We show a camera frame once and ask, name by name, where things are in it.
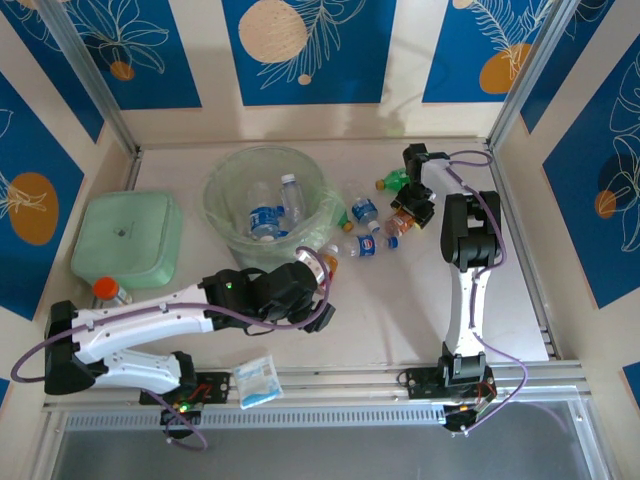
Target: orange bottle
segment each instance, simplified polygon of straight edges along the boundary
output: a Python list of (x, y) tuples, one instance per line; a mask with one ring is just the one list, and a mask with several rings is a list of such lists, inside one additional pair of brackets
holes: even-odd
[(404, 210), (398, 210), (385, 222), (384, 228), (387, 234), (401, 237), (407, 233), (416, 223), (415, 219)]
[(93, 294), (102, 300), (103, 307), (121, 307), (133, 302), (131, 295), (111, 277), (102, 277), (93, 285)]

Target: beige circle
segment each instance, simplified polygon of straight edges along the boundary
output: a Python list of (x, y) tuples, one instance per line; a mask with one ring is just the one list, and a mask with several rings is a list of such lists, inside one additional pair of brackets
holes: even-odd
[(282, 0), (260, 0), (238, 24), (240, 41), (258, 62), (291, 60), (307, 44), (307, 28), (296, 10)]
[(474, 0), (453, 0), (453, 6), (459, 9), (467, 8), (469, 5), (473, 3), (473, 1)]
[(300, 85), (309, 85), (311, 83), (311, 76), (303, 73), (298, 77), (298, 83)]
[[(68, 2), (69, 0), (58, 0), (58, 3), (64, 3), (64, 2)], [(24, 6), (27, 7), (31, 10), (36, 10), (36, 6), (33, 4), (33, 0), (17, 0), (17, 2)]]

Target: clear plastic bucket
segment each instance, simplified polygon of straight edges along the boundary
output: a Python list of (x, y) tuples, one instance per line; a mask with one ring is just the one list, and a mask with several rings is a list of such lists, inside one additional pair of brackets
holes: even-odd
[[(306, 220), (286, 237), (272, 242), (248, 237), (249, 190), (256, 182), (266, 182), (279, 198), (280, 178), (290, 173), (302, 188)], [(265, 271), (290, 262), (301, 245), (322, 247), (344, 212), (340, 195), (311, 157), (276, 146), (249, 148), (227, 156), (206, 180), (202, 205), (207, 222), (224, 239), (240, 267)]]

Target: crushed plastic bottle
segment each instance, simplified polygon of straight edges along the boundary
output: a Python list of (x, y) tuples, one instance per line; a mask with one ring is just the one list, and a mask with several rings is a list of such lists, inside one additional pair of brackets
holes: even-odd
[(384, 223), (384, 230), (389, 235), (393, 235), (395, 237), (401, 237), (416, 223), (415, 218), (409, 215), (404, 210), (398, 210), (396, 213), (391, 215)]
[(256, 182), (249, 190), (249, 221), (251, 236), (262, 242), (270, 242), (278, 236), (278, 212), (276, 202), (265, 182)]
[(302, 189), (296, 181), (294, 174), (283, 175), (282, 178), (282, 204), (284, 215), (289, 220), (291, 228), (296, 228), (306, 217), (307, 209), (302, 196)]
[(351, 212), (360, 225), (366, 225), (371, 233), (380, 231), (377, 222), (378, 209), (371, 199), (364, 193), (360, 182), (349, 182), (344, 186), (345, 197), (349, 199), (347, 205), (351, 206)]
[(338, 220), (338, 226), (346, 233), (349, 233), (351, 230), (353, 230), (353, 223), (351, 222), (351, 220), (349, 220), (346, 210), (340, 217), (340, 220)]
[(383, 179), (376, 181), (377, 190), (391, 190), (398, 193), (402, 187), (409, 183), (409, 175), (407, 175), (406, 168), (399, 168), (393, 170)]
[(380, 233), (348, 237), (338, 247), (339, 255), (345, 257), (371, 257), (398, 248), (398, 237), (385, 237)]

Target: green plastic container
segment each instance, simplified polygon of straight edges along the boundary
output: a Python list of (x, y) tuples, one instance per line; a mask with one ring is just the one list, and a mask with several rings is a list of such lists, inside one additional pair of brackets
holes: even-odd
[[(281, 177), (293, 173), (302, 189), (307, 219), (286, 237), (257, 242), (243, 229), (249, 225), (248, 192), (256, 182), (266, 182), (274, 193)], [(297, 247), (322, 247), (345, 211), (317, 163), (287, 147), (264, 146), (227, 156), (206, 180), (202, 193), (204, 217), (224, 239), (242, 268), (271, 271), (295, 258)]]
[(93, 285), (113, 277), (125, 289), (155, 288), (173, 277), (182, 212), (165, 192), (117, 192), (89, 203), (71, 270)]

